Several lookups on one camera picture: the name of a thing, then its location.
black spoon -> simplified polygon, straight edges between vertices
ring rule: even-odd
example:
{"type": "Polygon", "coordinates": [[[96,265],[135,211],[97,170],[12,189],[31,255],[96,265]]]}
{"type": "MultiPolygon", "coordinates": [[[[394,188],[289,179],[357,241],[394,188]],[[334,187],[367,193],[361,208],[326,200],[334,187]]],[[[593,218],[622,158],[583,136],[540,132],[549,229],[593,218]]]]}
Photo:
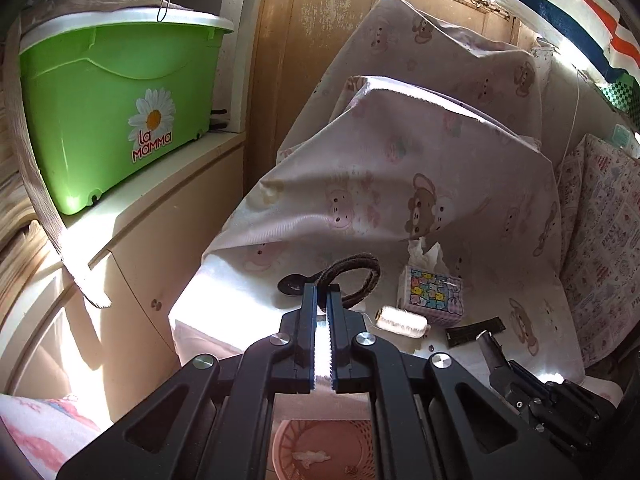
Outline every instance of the black spoon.
{"type": "Polygon", "coordinates": [[[287,296],[302,296],[305,283],[313,283],[324,272],[316,272],[313,276],[303,276],[302,274],[290,274],[278,282],[278,290],[287,296]]]}

green plastic bin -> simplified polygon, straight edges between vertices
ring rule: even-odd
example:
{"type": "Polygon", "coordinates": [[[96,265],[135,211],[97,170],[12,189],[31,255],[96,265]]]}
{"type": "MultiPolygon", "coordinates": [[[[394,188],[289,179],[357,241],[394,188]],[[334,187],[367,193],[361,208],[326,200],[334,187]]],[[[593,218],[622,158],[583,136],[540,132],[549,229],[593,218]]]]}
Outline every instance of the green plastic bin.
{"type": "Polygon", "coordinates": [[[157,8],[80,12],[20,43],[31,144],[54,204],[70,215],[209,128],[229,20],[157,8]]]}

striped fabric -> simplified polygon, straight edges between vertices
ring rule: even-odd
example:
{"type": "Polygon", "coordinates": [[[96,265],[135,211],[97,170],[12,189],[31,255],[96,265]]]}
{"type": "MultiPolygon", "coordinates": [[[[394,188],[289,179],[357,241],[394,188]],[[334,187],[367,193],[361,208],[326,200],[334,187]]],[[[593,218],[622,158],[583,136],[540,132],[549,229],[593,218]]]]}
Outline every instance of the striped fabric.
{"type": "Polygon", "coordinates": [[[640,80],[640,47],[609,0],[497,0],[554,44],[568,40],[586,57],[596,82],[614,82],[625,69],[640,80]]]}

white thread spool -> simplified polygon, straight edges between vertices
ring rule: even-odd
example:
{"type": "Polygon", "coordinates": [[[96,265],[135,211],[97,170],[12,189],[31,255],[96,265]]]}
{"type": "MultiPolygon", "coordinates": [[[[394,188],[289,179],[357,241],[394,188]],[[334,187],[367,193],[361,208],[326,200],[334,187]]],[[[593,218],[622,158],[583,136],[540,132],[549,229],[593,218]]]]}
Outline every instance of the white thread spool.
{"type": "Polygon", "coordinates": [[[376,312],[376,326],[413,338],[422,337],[431,328],[425,317],[392,306],[384,306],[376,312]]]}

silver bolt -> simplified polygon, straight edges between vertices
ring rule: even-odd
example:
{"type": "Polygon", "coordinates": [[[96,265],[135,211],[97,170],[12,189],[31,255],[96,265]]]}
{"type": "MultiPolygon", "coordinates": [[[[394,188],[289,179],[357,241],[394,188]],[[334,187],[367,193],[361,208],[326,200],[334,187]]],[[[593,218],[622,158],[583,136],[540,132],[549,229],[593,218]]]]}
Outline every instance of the silver bolt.
{"type": "Polygon", "coordinates": [[[359,345],[371,346],[373,345],[373,343],[376,342],[376,336],[374,336],[373,334],[370,334],[369,332],[360,332],[356,336],[356,342],[359,345]]]}
{"type": "Polygon", "coordinates": [[[291,338],[286,332],[278,332],[269,337],[269,343],[276,346],[284,346],[289,341],[291,341],[291,338]]]}
{"type": "Polygon", "coordinates": [[[434,354],[431,356],[431,362],[436,368],[449,368],[451,366],[451,357],[447,354],[434,354]]]}
{"type": "Polygon", "coordinates": [[[213,366],[213,361],[213,355],[200,354],[193,358],[193,366],[198,370],[204,370],[206,368],[211,368],[213,366]]]}

